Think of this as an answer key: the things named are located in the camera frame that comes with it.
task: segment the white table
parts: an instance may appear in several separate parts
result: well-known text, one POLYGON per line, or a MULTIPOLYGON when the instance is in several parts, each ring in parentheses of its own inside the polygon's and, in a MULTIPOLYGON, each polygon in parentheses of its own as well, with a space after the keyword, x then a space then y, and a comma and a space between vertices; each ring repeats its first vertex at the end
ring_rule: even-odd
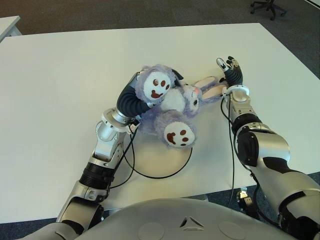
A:
MULTIPOLYGON (((216 58, 228 55, 241 64, 259 118, 288 141, 289 166, 319 171, 320 80, 258 23, 10 37, 0 44, 0 222, 57 216, 96 144, 101 113, 143 65, 166 64, 193 83, 220 77, 216 58)), ((220 103, 205 106, 195 124, 198 140, 182 172, 162 180, 134 174, 111 190, 105 208, 230 189, 220 103)), ((137 169, 153 176, 175 172, 189 155, 141 134, 135 150, 137 169)), ((129 171, 123 163, 115 184, 129 171)), ((236 160, 235 187, 253 184, 236 160)))
POLYGON ((16 23, 19 20, 19 16, 8 16, 0 18, 0 42, 5 37, 21 35, 21 32, 16 27, 16 23))

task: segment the office chair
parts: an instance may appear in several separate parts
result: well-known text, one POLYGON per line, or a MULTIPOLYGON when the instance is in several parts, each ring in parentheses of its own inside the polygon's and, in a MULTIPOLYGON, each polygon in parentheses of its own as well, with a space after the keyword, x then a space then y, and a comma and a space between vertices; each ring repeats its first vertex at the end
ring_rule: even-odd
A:
POLYGON ((275 5, 275 4, 274 4, 274 1, 275 1, 275 0, 254 1, 254 2, 250 5, 251 7, 253 7, 250 13, 251 13, 251 14, 254 14, 254 13, 255 13, 255 10, 266 8, 266 11, 271 10, 271 12, 273 13, 273 16, 270 17, 270 20, 271 20, 271 21, 275 20, 275 18, 276 18, 276 10, 275 10, 275 9, 278 9, 278 10, 281 11, 280 16, 283 17, 284 15, 286 15, 287 11, 284 10, 283 8, 279 7, 278 5, 275 5))

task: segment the stuffed animal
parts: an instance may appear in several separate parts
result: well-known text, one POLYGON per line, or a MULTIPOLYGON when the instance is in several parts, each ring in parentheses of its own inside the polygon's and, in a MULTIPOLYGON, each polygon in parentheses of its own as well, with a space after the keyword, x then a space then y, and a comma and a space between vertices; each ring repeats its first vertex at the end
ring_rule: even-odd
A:
POLYGON ((154 107, 141 115, 139 130, 157 135, 169 147, 190 148, 197 138, 192 118, 201 106, 221 99, 226 83, 210 76, 189 85, 174 72, 163 65, 144 67, 140 72, 136 96, 154 107))

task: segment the black cable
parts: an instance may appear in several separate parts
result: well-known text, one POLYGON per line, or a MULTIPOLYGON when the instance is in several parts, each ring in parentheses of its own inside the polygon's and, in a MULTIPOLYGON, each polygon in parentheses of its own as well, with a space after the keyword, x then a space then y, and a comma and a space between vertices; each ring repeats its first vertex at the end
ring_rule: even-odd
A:
MULTIPOLYGON (((133 154, 133 167, 135 167, 136 157, 135 157, 134 145, 133 145, 133 140, 132 140, 131 135, 130 135, 130 143, 129 143, 129 146, 130 146, 130 145, 131 145, 131 147, 132 147, 132 154, 133 154)), ((125 152, 123 152, 123 155, 124 155, 124 159, 128 162, 127 157, 126 157, 126 155, 125 155, 125 152)), ((118 185, 112 186, 112 187, 110 187, 110 189, 114 189, 114 188, 120 187, 121 185, 123 185, 123 184, 125 184, 126 182, 128 182, 133 173, 134 173, 134 170, 132 169, 130 175, 127 177, 127 179, 126 179, 124 182, 122 182, 122 183, 120 183, 120 184, 118 184, 118 185)))
POLYGON ((114 171, 113 171, 113 175, 112 175, 112 176, 114 176, 114 175, 115 175, 115 173, 116 173, 116 171, 117 171, 117 169, 118 169, 118 167, 119 167, 120 163, 122 162, 122 160, 123 160, 123 159, 124 159, 124 157, 126 156, 126 153, 128 152, 128 149, 129 149, 130 145, 132 144, 132 142, 134 141, 134 139, 135 139, 135 137, 136 137, 137 130, 138 130, 138 128, 133 132, 133 136, 132 136, 132 138, 130 138, 130 139, 131 139, 131 141, 130 141, 129 145, 126 147, 126 149, 124 150, 124 152, 123 152, 123 154, 122 154, 122 156, 121 156, 120 160, 119 160, 119 161, 118 161, 118 163, 116 164, 116 166, 115 166, 115 168, 114 168, 114 171))
POLYGON ((257 193, 258 193, 258 190, 260 188, 260 184, 258 182, 258 180, 256 179, 255 175, 253 174, 253 179, 256 181, 256 187, 255 187, 255 190, 254 190, 254 193, 253 193, 253 204, 254 204, 254 207, 256 209, 256 211, 258 212, 258 214, 263 217, 264 220, 266 220, 268 223, 270 223, 271 225, 275 226, 276 228, 280 229, 281 227, 278 225, 278 223, 272 221, 270 218, 268 218, 266 215, 264 215, 264 213, 260 210, 258 204, 257 204, 257 193))
POLYGON ((191 150, 190 150, 190 155, 189 155, 187 161, 185 162, 185 164, 184 164, 178 171, 176 171, 176 172, 174 172, 174 173, 172 173, 172 174, 170 174, 170 175, 167 175, 167 176, 149 176, 149 175, 143 174, 143 173, 139 172, 138 170, 136 170, 133 166, 131 166, 131 164, 130 164, 128 161, 126 161, 126 163, 127 163, 127 164, 129 165, 129 167, 130 167, 133 171, 135 171, 137 174, 140 174, 140 175, 142 175, 142 176, 144 176, 144 177, 146 177, 146 178, 148 178, 148 179, 166 179, 166 178, 169 178, 169 177, 172 177, 172 176, 176 175, 177 173, 179 173, 179 172, 187 165, 187 163, 189 162, 189 160, 190 160, 190 158, 191 158, 192 150, 193 150, 193 148, 191 148, 191 150))
POLYGON ((232 144, 232 138, 231 138, 231 127, 230 127, 230 124, 231 124, 231 120, 230 120, 230 99, 229 99, 229 109, 228 109, 228 126, 229 126, 229 139, 230 139, 230 145, 231 145, 231 152, 232 152, 232 188, 231 188, 231 195, 230 195, 230 198, 229 198, 229 202, 228 202, 228 207, 231 203, 231 199, 234 195, 234 188, 235 188, 235 155, 234 155, 234 147, 233 147, 233 144, 232 144))
POLYGON ((222 104, 223 104, 223 103, 224 103, 224 98, 222 98, 222 100, 221 100, 220 110, 221 110, 223 116, 224 116, 226 119, 228 119, 229 123, 232 124, 232 122, 231 122, 231 120, 230 120, 230 117, 227 117, 227 115, 225 114, 225 112, 224 112, 224 110, 223 110, 223 108, 222 108, 222 104))

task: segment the white paw pad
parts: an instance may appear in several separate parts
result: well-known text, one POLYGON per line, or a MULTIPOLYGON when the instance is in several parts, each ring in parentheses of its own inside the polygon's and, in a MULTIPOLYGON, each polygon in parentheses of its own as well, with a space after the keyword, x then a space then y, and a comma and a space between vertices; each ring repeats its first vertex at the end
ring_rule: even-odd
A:
POLYGON ((143 92, 148 99, 156 100, 163 97, 170 86, 171 81, 168 75, 160 71, 153 71, 144 82, 143 92))
POLYGON ((191 128, 180 121, 172 122, 164 129, 164 139, 170 146, 175 148, 191 145, 195 138, 195 133, 191 128))

